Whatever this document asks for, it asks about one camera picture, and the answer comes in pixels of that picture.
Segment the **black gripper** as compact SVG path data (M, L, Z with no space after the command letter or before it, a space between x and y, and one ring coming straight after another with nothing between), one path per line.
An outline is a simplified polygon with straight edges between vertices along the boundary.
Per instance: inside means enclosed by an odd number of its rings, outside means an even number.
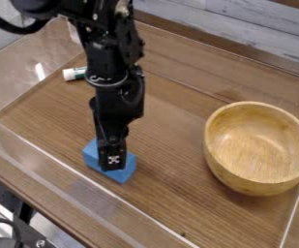
M98 136L99 166L103 171L126 168L128 124L144 114L146 79L134 66L116 87L98 87L90 101Z

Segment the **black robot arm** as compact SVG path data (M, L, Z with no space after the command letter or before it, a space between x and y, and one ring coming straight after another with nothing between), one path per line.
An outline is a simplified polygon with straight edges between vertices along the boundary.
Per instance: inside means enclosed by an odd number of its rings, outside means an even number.
M87 59L86 81L95 88L94 114L99 167L126 168L128 125L144 114L144 56L132 0L11 0L18 11L35 19L58 15L75 27Z

